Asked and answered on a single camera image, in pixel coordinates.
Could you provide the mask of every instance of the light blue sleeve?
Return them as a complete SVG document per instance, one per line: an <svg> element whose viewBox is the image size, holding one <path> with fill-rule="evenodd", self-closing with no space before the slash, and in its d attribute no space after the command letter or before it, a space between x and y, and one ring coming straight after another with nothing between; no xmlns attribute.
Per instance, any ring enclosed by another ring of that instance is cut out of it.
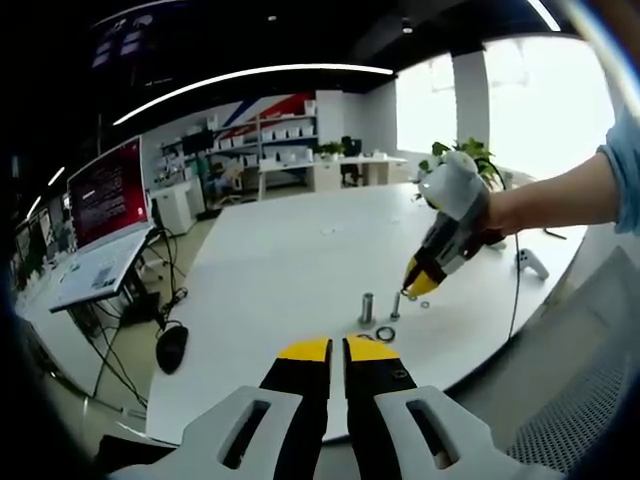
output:
<svg viewBox="0 0 640 480"><path fill-rule="evenodd" d="M624 109L599 152L609 158L620 192L617 233L640 235L640 128Z"/></svg>

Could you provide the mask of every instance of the computer mouse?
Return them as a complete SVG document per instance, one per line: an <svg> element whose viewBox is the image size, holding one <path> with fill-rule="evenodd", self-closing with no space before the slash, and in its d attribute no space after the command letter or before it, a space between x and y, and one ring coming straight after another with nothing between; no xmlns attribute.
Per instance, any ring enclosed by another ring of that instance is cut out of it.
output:
<svg viewBox="0 0 640 480"><path fill-rule="evenodd" d="M189 338L189 330L179 325L166 330L158 339L156 360L158 366L167 375L175 372L182 363L187 338Z"/></svg>

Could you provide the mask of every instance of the green plant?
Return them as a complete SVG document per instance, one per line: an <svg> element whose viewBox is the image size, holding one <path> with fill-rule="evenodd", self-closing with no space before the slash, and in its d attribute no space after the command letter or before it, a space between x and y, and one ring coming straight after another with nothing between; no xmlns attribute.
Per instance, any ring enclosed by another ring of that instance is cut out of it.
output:
<svg viewBox="0 0 640 480"><path fill-rule="evenodd" d="M462 144L456 142L452 147L449 147L444 143L435 142L431 147L431 154L437 159L436 165L431 165L429 160L424 160L420 162L420 168L426 173L431 173L434 168L444 163L444 154L451 150L465 152L469 155L476 162L476 165L478 166L478 174L482 177L485 183L490 187L493 185L495 182L496 170L489 160L490 157L493 157L493 153L485 148L484 143L479 142L473 137Z"/></svg>
<svg viewBox="0 0 640 480"><path fill-rule="evenodd" d="M318 145L313 148L313 153L326 153L328 155L332 155L334 153L341 154L344 153L344 145L340 142L329 142L323 145Z"/></svg>

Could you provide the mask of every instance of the potted plant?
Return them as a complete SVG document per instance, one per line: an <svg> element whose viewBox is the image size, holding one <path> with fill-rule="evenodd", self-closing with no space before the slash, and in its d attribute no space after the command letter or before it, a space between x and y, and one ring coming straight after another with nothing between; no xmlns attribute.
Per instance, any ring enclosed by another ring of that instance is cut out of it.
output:
<svg viewBox="0 0 640 480"><path fill-rule="evenodd" d="M473 137L462 144L456 142L452 147L440 142L435 142L431 147L432 158L420 162L420 169L425 175L428 175L436 167L444 163L444 154L451 150L465 152L475 161L478 167L478 174L490 190L502 188L497 172L489 160L490 157L493 157L493 154L485 148L484 143L479 142Z"/></svg>
<svg viewBox="0 0 640 480"><path fill-rule="evenodd" d="M344 145L340 142L325 143L314 147L313 153L319 154L322 160L337 161L338 157L344 154Z"/></svg>

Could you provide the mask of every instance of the human arm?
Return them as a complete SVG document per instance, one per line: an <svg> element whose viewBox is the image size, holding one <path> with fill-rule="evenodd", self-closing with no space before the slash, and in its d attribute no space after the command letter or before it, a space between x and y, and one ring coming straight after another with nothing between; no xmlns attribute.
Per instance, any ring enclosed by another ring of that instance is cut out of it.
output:
<svg viewBox="0 0 640 480"><path fill-rule="evenodd" d="M640 131L624 111L591 159L558 177L491 195L486 227L509 235L528 228L617 221L640 234Z"/></svg>

